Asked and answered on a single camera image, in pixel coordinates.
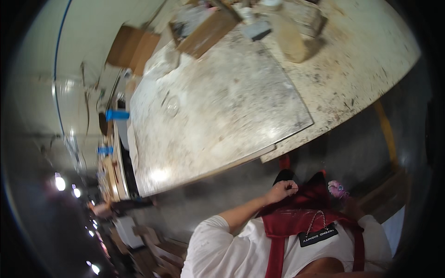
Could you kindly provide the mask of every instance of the wooden plank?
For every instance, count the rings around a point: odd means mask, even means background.
[[[357,203],[381,224],[407,203],[409,184],[409,176],[400,169],[373,191],[357,198]]]

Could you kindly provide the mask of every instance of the ceiling light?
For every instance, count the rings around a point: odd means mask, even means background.
[[[75,188],[73,191],[76,198],[79,198],[81,196],[81,191],[78,188]]]
[[[65,190],[65,180],[61,177],[56,177],[56,187],[59,191]]]
[[[99,272],[101,271],[97,266],[91,265],[91,269],[94,271],[96,275],[99,275]]]

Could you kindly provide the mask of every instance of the wooden block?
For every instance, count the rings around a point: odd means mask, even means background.
[[[154,229],[150,227],[142,225],[135,226],[133,227],[133,233],[134,235],[140,235],[140,236],[147,235],[146,238],[149,239],[150,243],[153,243],[154,245],[161,243]]]
[[[182,266],[178,265],[176,262],[170,260],[165,256],[161,256],[160,259],[162,261],[162,265],[169,271],[170,275],[173,278],[181,277]]]
[[[161,278],[171,278],[170,272],[163,266],[158,266],[154,271]]]
[[[409,176],[400,169],[373,191],[357,198],[357,203],[381,224],[407,203],[409,184]]]
[[[158,256],[168,257],[172,261],[179,264],[181,267],[184,265],[187,248],[171,242],[163,242],[156,245],[155,249]]]

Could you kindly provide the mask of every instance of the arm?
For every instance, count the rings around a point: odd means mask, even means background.
[[[279,202],[297,191],[294,181],[279,181],[265,195],[218,215],[227,221],[230,233],[233,233],[264,206]]]

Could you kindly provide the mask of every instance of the plastic container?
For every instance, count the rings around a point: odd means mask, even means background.
[[[110,120],[128,120],[130,118],[130,113],[125,110],[111,110],[108,109],[105,112],[105,119]]]

